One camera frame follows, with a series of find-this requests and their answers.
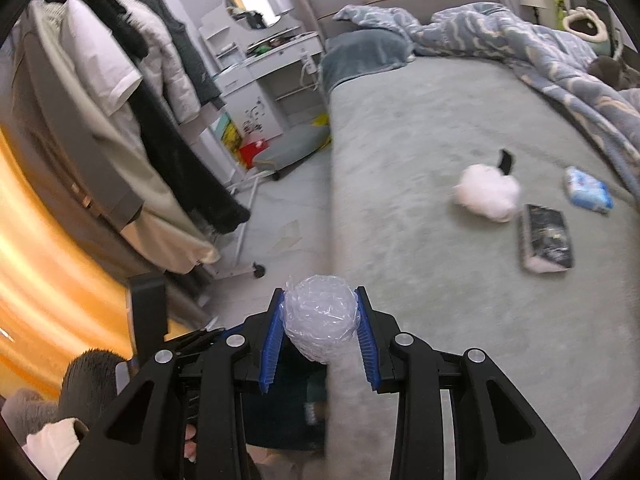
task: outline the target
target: metal screw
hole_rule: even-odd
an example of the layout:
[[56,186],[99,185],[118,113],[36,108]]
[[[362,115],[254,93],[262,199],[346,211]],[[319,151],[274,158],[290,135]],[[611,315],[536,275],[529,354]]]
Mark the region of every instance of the metal screw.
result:
[[173,358],[174,358],[174,354],[171,352],[171,350],[166,350],[166,349],[158,350],[154,357],[154,359],[156,360],[156,363],[160,363],[160,364],[168,363]]
[[229,346],[242,346],[244,344],[244,336],[233,334],[226,338],[226,344]]
[[396,336],[396,343],[400,346],[409,346],[414,342],[414,338],[411,334],[399,333]]
[[478,350],[477,348],[473,348],[472,350],[469,350],[466,356],[469,357],[469,359],[475,363],[481,363],[482,361],[484,361],[484,358],[486,357],[486,355],[484,355],[484,352],[482,350]]

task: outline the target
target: black wheel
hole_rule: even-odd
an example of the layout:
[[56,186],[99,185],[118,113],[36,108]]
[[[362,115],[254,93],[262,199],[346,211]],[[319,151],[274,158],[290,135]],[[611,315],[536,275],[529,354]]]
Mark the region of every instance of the black wheel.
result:
[[258,279],[265,275],[267,269],[264,265],[256,264],[254,262],[254,278]]

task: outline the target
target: drawer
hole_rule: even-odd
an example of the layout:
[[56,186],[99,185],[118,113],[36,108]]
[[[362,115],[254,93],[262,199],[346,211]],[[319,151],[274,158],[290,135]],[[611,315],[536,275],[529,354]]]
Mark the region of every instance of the drawer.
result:
[[279,68],[299,62],[304,52],[310,55],[322,52],[322,45],[317,36],[300,42],[284,44],[249,63],[247,68],[254,78],[258,79]]
[[245,66],[235,66],[231,70],[225,70],[215,79],[222,97],[235,92],[253,80],[254,78]]

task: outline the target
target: gray bed sheet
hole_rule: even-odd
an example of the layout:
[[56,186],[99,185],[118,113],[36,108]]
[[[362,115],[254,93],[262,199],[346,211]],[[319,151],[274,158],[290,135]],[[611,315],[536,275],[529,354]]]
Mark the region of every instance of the gray bed sheet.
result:
[[[640,224],[600,155],[507,67],[420,58],[330,96],[332,271],[435,349],[483,348],[548,424],[583,478],[604,462],[640,404]],[[576,266],[534,275],[516,222],[452,203],[470,164],[515,156],[522,202],[566,216]],[[606,181],[609,216],[572,206],[564,168]],[[370,390],[357,342],[329,368],[332,480],[388,479],[396,396]],[[446,478],[454,478],[450,422]]]

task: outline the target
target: pillow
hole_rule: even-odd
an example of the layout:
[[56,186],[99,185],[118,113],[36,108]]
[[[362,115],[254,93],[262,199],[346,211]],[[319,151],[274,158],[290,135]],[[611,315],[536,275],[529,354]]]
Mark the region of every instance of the pillow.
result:
[[361,75],[403,67],[414,59],[413,43],[382,28],[363,28],[329,38],[320,63],[322,90],[329,95],[335,87]]

